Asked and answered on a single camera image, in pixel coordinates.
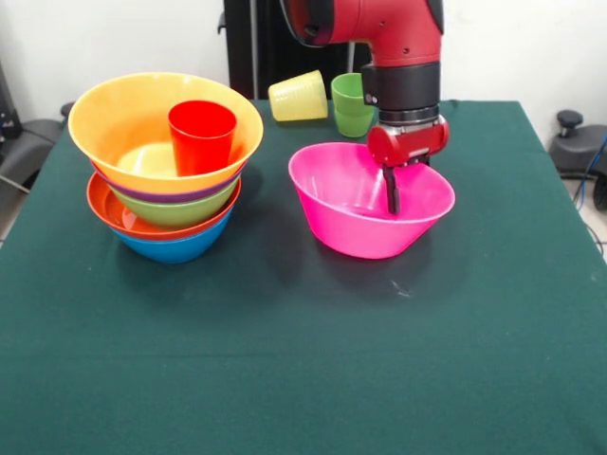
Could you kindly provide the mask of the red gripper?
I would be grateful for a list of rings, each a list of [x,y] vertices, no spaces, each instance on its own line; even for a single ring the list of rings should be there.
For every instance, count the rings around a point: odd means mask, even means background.
[[[374,126],[367,137],[367,146],[372,158],[382,166],[386,183],[388,211],[398,215],[399,192],[394,167],[408,164],[422,155],[435,155],[446,148],[450,138],[450,127],[444,117],[437,121],[407,127],[392,127],[385,124]]]

